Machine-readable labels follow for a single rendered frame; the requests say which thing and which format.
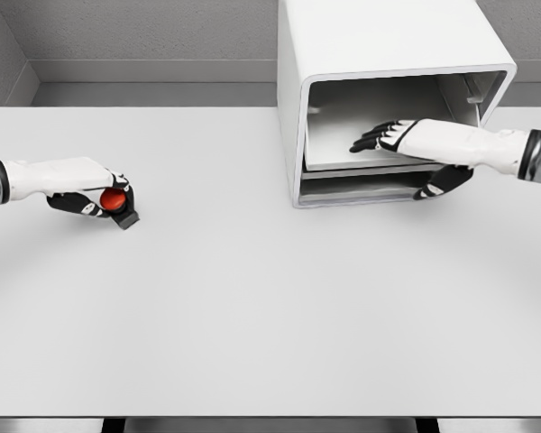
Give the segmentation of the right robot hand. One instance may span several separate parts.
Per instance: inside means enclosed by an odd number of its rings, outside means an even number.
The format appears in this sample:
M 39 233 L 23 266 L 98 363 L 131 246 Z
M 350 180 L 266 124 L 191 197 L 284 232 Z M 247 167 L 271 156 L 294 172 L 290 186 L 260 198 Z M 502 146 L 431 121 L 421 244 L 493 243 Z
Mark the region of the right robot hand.
M 349 152 L 384 150 L 441 163 L 443 167 L 413 195 L 415 201 L 441 197 L 469 181 L 474 164 L 470 138 L 477 129 L 433 119 L 392 120 L 374 126 Z

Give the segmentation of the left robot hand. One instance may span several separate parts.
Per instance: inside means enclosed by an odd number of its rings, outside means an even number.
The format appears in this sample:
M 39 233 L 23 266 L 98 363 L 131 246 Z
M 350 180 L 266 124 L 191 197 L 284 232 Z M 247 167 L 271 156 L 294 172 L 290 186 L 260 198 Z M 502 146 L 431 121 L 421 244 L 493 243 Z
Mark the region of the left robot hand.
M 53 161 L 52 184 L 46 200 L 51 208 L 76 215 L 111 218 L 100 205 L 107 188 L 127 189 L 129 180 L 89 158 Z

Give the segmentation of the red button load switch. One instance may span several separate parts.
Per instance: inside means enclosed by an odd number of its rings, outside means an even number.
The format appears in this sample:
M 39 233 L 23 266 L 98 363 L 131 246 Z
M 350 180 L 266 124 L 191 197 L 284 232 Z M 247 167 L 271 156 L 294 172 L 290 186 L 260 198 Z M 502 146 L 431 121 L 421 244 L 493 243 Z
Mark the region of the red button load switch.
M 105 189 L 100 196 L 100 205 L 123 230 L 130 228 L 140 220 L 139 214 L 135 210 L 134 194 L 131 187 Z

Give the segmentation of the white sliding cabinet drawer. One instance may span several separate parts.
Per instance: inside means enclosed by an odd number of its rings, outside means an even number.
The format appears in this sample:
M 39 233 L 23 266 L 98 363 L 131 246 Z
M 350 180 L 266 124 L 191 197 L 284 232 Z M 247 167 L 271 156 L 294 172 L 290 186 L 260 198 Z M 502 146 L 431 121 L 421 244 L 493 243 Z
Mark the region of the white sliding cabinet drawer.
M 312 108 L 307 114 L 307 169 L 344 170 L 388 166 L 420 165 L 424 161 L 385 150 L 351 153 L 349 149 L 374 126 L 391 120 L 435 120 L 456 122 L 458 119 L 446 108 L 415 109 L 324 106 Z

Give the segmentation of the white tabletop storage cabinet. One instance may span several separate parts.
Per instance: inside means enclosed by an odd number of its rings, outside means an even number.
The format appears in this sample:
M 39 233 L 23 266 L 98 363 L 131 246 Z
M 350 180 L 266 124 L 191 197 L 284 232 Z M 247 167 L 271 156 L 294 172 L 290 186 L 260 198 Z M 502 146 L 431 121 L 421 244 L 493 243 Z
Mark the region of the white tabletop storage cabinet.
M 277 100 L 289 189 L 302 180 L 440 170 L 307 169 L 307 114 L 324 106 L 446 108 L 484 126 L 517 66 L 476 0 L 280 0 Z

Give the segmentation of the grey sliding cabinet drawer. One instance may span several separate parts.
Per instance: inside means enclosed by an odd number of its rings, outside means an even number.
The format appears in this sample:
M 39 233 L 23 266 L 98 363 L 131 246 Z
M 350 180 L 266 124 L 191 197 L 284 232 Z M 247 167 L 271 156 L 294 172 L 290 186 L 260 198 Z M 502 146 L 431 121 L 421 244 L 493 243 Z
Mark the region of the grey sliding cabinet drawer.
M 412 199 L 435 170 L 302 180 L 301 206 Z

